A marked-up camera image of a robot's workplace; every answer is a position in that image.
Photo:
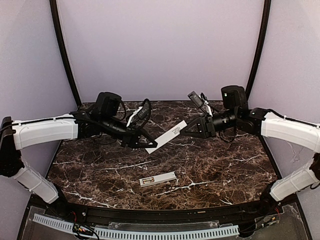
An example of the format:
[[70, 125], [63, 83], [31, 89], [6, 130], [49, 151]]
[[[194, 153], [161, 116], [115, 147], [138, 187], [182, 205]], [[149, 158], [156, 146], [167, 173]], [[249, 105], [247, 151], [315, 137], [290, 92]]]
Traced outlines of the white battery cover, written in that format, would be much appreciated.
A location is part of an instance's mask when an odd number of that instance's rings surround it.
[[158, 150], [159, 148], [163, 147], [165, 144], [176, 138], [180, 135], [180, 131], [187, 126], [187, 123], [183, 120], [174, 127], [172, 127], [170, 130], [166, 131], [164, 134], [159, 136], [157, 139], [155, 139], [155, 142], [157, 143], [156, 147], [152, 148], [146, 148], [148, 154], [151, 154]]

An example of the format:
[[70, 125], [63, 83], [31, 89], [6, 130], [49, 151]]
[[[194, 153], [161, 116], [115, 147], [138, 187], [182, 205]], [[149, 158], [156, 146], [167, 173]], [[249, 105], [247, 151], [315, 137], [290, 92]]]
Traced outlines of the white remote control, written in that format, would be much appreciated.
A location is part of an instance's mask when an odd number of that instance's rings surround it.
[[[154, 182], [149, 183], [149, 184], [143, 184], [143, 179], [147, 179], [147, 178], [154, 178]], [[165, 183], [165, 182], [169, 182], [169, 181], [173, 181], [173, 180], [177, 180], [177, 176], [174, 171], [159, 174], [159, 175], [140, 178], [139, 184], [143, 188], [143, 187], [149, 187], [149, 186], [153, 186], [153, 185], [157, 185], [157, 184], [161, 184], [161, 183]]]

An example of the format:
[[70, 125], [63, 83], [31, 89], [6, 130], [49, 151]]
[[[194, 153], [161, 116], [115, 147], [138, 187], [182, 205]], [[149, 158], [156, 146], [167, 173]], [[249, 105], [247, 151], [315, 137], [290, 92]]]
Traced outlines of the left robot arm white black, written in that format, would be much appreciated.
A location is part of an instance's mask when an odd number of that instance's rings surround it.
[[107, 134], [120, 140], [122, 147], [155, 148], [157, 142], [144, 126], [151, 117], [152, 105], [145, 99], [130, 116], [116, 117], [124, 102], [118, 94], [101, 92], [93, 107], [56, 117], [27, 121], [3, 118], [0, 125], [0, 174], [13, 178], [48, 204], [63, 199], [57, 187], [22, 159], [21, 150], [33, 145], [91, 138]]

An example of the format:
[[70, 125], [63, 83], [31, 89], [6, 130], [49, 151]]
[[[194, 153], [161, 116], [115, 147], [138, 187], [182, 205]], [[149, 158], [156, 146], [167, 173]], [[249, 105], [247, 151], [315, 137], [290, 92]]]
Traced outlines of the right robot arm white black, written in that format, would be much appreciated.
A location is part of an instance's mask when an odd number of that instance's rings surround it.
[[205, 113], [193, 119], [180, 135], [199, 139], [219, 136], [227, 129], [250, 135], [284, 140], [314, 152], [313, 159], [290, 175], [270, 184], [260, 201], [280, 202], [286, 197], [320, 182], [320, 126], [281, 115], [273, 109], [249, 109], [245, 89], [229, 85], [221, 89], [224, 112]]

